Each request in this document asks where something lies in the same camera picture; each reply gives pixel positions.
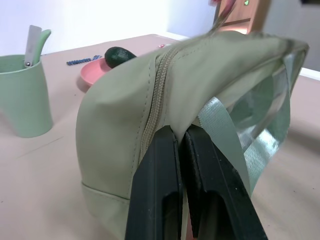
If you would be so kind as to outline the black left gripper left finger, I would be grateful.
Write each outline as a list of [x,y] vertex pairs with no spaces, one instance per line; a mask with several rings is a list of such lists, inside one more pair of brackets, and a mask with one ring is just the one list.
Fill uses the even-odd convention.
[[132,180],[126,240],[179,240],[183,182],[178,141],[167,125],[159,129]]

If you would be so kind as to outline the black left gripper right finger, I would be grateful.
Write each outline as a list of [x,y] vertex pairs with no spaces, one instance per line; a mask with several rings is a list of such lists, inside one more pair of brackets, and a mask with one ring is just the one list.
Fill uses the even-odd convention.
[[179,161],[194,238],[268,238],[238,171],[203,128],[185,132]]

